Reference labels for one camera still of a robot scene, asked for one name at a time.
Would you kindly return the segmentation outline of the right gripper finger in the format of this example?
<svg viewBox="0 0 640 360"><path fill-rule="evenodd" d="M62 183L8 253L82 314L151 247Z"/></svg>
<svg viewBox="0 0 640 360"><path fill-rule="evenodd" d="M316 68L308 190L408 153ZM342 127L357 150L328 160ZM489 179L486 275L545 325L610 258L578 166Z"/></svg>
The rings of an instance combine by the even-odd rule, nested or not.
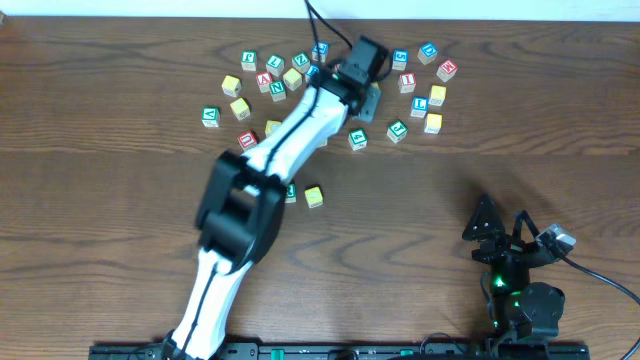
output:
<svg viewBox="0 0 640 360"><path fill-rule="evenodd" d="M526 226L533 239L536 239L540 234L538 227L535 225L533 219L526 210L521 210L514 217L514 226L511 234L511 243L514 245L524 245L525 241L522 239L523 226Z"/></svg>
<svg viewBox="0 0 640 360"><path fill-rule="evenodd" d="M504 235L505 227L493 199L488 194L481 195L462 233L462 239L483 242Z"/></svg>

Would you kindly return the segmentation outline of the green R block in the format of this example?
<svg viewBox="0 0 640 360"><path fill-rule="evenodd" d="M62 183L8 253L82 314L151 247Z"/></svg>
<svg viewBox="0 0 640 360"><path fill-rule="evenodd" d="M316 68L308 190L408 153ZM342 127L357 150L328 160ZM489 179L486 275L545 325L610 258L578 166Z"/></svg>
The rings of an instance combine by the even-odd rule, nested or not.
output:
<svg viewBox="0 0 640 360"><path fill-rule="evenodd" d="M287 186L287 189L286 189L285 202L286 203L295 203L296 200L297 200L296 184L295 183L290 183Z"/></svg>

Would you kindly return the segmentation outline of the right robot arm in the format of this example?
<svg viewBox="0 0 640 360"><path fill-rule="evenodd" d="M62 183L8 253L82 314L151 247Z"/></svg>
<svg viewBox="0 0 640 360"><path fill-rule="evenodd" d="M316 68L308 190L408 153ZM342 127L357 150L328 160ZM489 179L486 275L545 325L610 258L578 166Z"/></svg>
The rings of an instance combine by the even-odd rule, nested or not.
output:
<svg viewBox="0 0 640 360"><path fill-rule="evenodd" d="M565 295L531 281L530 270L556 263L573 249L573 240L556 241L561 234L555 226L539 231L526 211L516 214L508 232L491 197L479 197L462 239L479 244L472 259L490 268L481 288L496 332L507 341L545 342L559 334Z"/></svg>

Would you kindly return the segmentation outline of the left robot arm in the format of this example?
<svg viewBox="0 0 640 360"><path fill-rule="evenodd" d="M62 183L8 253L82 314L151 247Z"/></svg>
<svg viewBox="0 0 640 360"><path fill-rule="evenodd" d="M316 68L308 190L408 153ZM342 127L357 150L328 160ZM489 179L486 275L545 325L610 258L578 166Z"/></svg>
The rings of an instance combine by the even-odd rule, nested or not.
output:
<svg viewBox="0 0 640 360"><path fill-rule="evenodd" d="M337 72L319 70L292 112L269 137L216 160L195 218L198 270L183 319L163 342L165 359L209 359L248 270L269 251L281 226L286 190L319 145L351 116L372 119L389 51L360 37Z"/></svg>

